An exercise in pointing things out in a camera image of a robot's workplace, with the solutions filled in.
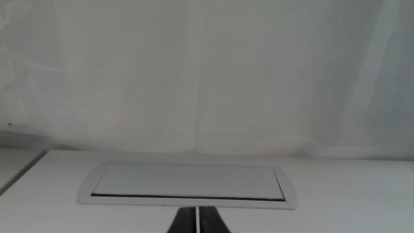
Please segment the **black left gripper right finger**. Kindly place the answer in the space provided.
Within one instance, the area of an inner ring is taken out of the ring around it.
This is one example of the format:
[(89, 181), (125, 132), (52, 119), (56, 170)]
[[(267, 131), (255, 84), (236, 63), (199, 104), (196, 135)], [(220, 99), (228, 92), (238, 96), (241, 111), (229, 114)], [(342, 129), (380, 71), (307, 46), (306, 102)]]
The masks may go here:
[(230, 233), (215, 206), (200, 206), (199, 221), (201, 233)]

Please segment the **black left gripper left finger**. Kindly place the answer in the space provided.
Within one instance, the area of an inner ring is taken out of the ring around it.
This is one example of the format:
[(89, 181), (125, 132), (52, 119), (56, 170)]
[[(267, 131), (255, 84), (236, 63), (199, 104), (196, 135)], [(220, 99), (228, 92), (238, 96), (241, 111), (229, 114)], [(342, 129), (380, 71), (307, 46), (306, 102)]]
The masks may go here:
[(181, 207), (168, 228), (167, 233), (196, 233), (197, 220), (195, 207)]

